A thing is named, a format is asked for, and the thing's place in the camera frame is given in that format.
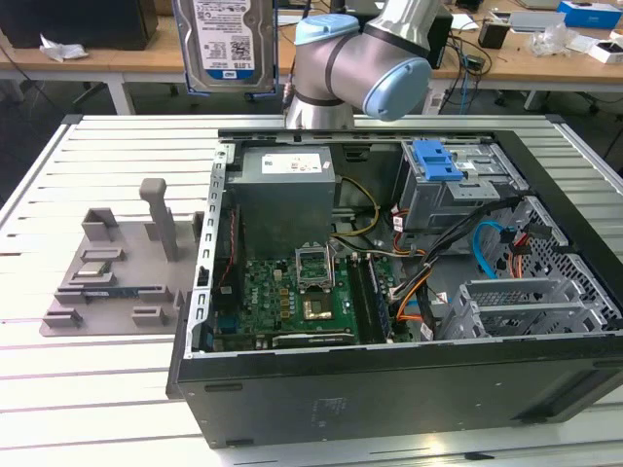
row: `table leg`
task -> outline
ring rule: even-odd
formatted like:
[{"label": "table leg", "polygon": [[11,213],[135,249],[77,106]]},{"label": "table leg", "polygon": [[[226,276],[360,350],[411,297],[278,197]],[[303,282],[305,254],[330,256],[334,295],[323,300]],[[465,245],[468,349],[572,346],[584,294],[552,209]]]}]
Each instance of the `table leg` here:
[{"label": "table leg", "polygon": [[524,102],[524,110],[539,110],[545,103],[547,92],[544,90],[531,90]]},{"label": "table leg", "polygon": [[117,115],[134,115],[136,111],[134,110],[132,97],[129,95],[128,84],[121,79],[111,80],[106,84],[115,104]]},{"label": "table leg", "polygon": [[423,115],[439,115],[441,103],[444,101],[447,88],[448,85],[443,82],[437,83],[431,81],[428,84],[428,93],[424,101],[424,108],[421,111]]},{"label": "table leg", "polygon": [[23,92],[17,80],[0,80],[0,93],[14,102],[23,102]]}]

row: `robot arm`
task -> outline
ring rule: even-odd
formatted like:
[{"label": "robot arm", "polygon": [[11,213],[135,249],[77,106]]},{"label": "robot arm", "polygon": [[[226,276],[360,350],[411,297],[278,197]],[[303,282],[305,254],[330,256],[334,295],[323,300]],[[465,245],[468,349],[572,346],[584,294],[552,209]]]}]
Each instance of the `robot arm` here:
[{"label": "robot arm", "polygon": [[353,127],[352,107],[386,122],[411,111],[430,78],[426,36],[438,9],[438,0],[387,0],[363,33],[348,15],[301,20],[286,126]]}]

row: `blue drive bracket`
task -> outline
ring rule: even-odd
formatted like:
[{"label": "blue drive bracket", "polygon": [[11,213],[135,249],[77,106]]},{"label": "blue drive bracket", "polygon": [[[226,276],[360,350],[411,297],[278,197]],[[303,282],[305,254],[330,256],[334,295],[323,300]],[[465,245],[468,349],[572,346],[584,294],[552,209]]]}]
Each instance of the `blue drive bracket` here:
[{"label": "blue drive bracket", "polygon": [[432,182],[457,182],[463,172],[452,162],[452,154],[438,140],[422,139],[413,142],[416,161],[424,170],[426,180]]}]

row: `wooden table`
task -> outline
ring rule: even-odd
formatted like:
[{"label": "wooden table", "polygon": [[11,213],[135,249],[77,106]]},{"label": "wooden table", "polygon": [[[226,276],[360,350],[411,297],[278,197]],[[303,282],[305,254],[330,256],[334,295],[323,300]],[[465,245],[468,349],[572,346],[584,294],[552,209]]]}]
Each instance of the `wooden table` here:
[{"label": "wooden table", "polygon": [[[450,7],[454,13],[462,10]],[[482,19],[491,8],[518,11],[522,7],[510,0],[485,0],[474,17]],[[284,77],[294,57],[295,26],[280,28],[279,74]],[[582,29],[582,34],[604,39],[609,31]],[[478,31],[463,31],[460,37],[477,42]],[[605,65],[577,52],[570,56],[533,56],[526,42],[528,34],[509,32],[499,51],[488,50],[493,60],[491,71],[479,84],[480,89],[495,90],[557,90],[623,92],[623,66]],[[89,50],[90,56],[80,60],[57,63],[37,50],[13,50],[0,39],[12,59],[34,80],[104,82],[110,89],[118,114],[133,114],[127,83],[185,83],[184,63],[173,17],[160,17],[158,31],[145,51]],[[466,49],[471,54],[481,54]],[[435,114],[444,92],[458,73],[457,55],[448,50],[438,70],[434,70],[425,113]],[[13,64],[0,54],[0,79],[23,79]]]},{"label": "wooden table", "polygon": [[[616,4],[612,0],[604,0],[603,3]],[[462,13],[456,7],[451,8],[453,13]],[[526,10],[510,0],[485,0],[479,12],[473,15],[474,19],[482,20],[493,8],[498,8],[501,12]],[[477,30],[462,31],[458,36],[477,44],[480,24],[479,22]],[[596,39],[607,39],[610,33],[606,29],[573,29]],[[486,49],[493,64],[491,71],[479,84],[480,89],[623,92],[623,66],[606,65],[587,54],[573,51],[570,51],[569,56],[534,56],[527,45],[529,38],[530,34],[509,32],[500,50]],[[465,46],[465,51],[484,57],[469,46]],[[441,68],[433,73],[435,79],[431,83],[431,89],[435,98],[443,96],[457,73],[457,54],[446,50]],[[436,113],[434,109],[431,110],[429,113]]]}]

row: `motherboard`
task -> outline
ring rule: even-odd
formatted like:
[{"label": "motherboard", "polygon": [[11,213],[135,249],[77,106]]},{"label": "motherboard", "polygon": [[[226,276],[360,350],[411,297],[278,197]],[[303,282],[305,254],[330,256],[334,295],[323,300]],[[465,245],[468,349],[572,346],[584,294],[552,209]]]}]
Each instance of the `motherboard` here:
[{"label": "motherboard", "polygon": [[[317,339],[360,343],[349,261],[304,258],[298,266],[296,258],[247,261],[241,310],[219,316],[218,340],[229,350],[251,344],[258,349],[306,346]],[[395,280],[391,263],[379,258],[372,264],[379,296],[386,296]],[[332,287],[306,288],[306,280],[323,276]]]}]

